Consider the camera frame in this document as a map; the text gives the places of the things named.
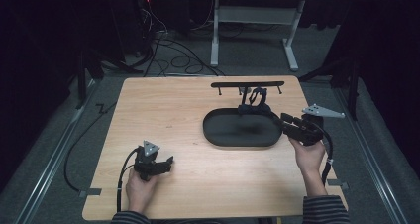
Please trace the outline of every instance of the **wooden table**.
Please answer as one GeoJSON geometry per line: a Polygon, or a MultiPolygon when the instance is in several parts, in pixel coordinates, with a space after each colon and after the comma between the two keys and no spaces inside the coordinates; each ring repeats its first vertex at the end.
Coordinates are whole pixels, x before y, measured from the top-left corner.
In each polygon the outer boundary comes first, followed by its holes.
{"type": "MultiPolygon", "coordinates": [[[[143,140],[160,146],[157,162],[174,156],[171,172],[158,180],[145,213],[149,218],[301,215],[305,186],[286,136],[268,148],[221,148],[209,143],[202,129],[208,112],[235,108],[242,99],[238,88],[222,88],[219,95],[212,82],[279,80],[285,82],[282,94],[268,87],[266,103],[277,115],[300,116],[308,104],[294,76],[128,78],[91,184],[101,194],[87,197],[83,218],[110,220],[116,213],[121,167],[143,140]]],[[[333,170],[328,178],[336,178],[333,170]]],[[[339,186],[327,190],[345,200],[339,186]]],[[[125,190],[122,197],[125,210],[125,190]]]]}

